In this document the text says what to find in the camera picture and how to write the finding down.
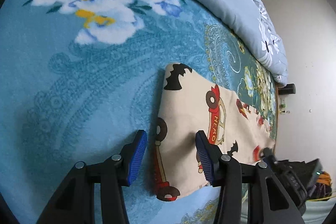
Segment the teal floral bed blanket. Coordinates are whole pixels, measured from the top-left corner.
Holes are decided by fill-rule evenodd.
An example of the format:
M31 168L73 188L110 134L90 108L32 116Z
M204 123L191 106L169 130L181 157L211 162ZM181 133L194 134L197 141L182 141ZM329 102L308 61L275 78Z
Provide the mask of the teal floral bed blanket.
M77 161L101 162L139 129L149 144L123 190L131 223L211 223L218 192L153 193L151 155L165 67L184 63L235 91L276 136L271 75L194 0L5 0L1 7L1 193L35 223Z

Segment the light blue floral duvet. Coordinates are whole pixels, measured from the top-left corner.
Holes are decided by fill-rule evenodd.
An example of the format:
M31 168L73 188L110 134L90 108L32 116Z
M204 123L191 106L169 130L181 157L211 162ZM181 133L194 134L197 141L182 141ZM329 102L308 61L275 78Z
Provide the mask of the light blue floral duvet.
M244 42L281 86L288 83L288 60L261 0L197 0Z

